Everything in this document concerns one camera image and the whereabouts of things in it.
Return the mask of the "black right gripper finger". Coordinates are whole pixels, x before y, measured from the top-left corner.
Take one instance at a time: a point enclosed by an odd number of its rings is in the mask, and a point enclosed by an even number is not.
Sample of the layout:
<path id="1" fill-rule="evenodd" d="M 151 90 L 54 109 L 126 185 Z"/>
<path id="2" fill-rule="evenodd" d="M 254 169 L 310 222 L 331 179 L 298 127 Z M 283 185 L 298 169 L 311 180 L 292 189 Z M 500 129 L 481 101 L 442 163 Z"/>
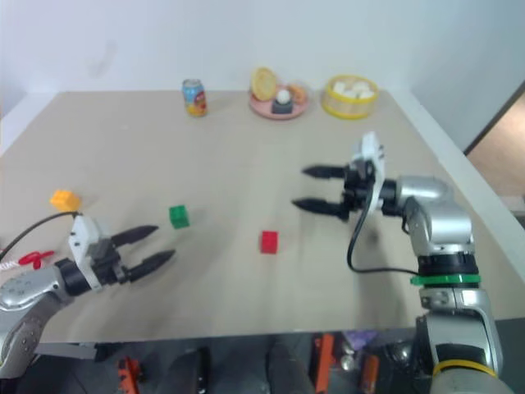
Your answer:
<path id="1" fill-rule="evenodd" d="M 317 179 L 345 179 L 348 172 L 347 167 L 327 166 L 327 165 L 312 165 L 302 170 L 304 175 Z"/>
<path id="2" fill-rule="evenodd" d="M 349 220 L 349 210 L 342 203 L 332 203 L 316 198 L 294 199 L 291 203 L 308 213 L 332 216 L 340 219 L 342 222 Z"/>

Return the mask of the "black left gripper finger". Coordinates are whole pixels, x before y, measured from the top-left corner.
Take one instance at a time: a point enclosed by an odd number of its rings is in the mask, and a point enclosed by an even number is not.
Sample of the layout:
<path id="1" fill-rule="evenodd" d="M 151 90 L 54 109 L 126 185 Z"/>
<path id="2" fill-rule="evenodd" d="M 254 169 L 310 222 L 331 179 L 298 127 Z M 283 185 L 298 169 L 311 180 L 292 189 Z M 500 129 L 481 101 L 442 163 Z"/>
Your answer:
<path id="1" fill-rule="evenodd" d="M 175 250 L 164 250 L 147 257 L 132 268 L 126 268 L 124 282 L 136 282 L 148 276 L 167 263 L 175 254 Z"/>
<path id="2" fill-rule="evenodd" d="M 115 247 L 130 245 L 143 240 L 144 238 L 154 233 L 157 229 L 158 226 L 154 225 L 143 225 L 133 227 L 129 230 L 122 231 L 112 236 L 111 240 Z"/>

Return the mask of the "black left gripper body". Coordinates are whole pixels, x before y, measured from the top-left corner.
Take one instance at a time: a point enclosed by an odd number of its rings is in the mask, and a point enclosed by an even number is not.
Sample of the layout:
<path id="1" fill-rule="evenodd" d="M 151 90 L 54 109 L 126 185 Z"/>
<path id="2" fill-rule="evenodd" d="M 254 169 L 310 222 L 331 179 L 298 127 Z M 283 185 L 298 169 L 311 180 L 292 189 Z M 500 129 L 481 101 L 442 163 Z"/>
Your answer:
<path id="1" fill-rule="evenodd" d="M 127 282 L 127 271 L 111 239 L 101 239 L 88 248 L 90 266 L 101 285 Z"/>

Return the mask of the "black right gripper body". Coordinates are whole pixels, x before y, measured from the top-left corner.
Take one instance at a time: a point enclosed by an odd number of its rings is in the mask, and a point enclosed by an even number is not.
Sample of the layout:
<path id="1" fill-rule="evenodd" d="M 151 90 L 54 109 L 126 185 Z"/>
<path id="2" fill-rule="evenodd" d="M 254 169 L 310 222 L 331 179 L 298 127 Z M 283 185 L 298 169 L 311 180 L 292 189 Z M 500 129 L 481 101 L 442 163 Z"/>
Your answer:
<path id="1" fill-rule="evenodd" d="M 373 194 L 374 166 L 371 162 L 350 163 L 345 169 L 344 189 L 341 196 L 341 212 L 367 212 L 368 198 Z"/>

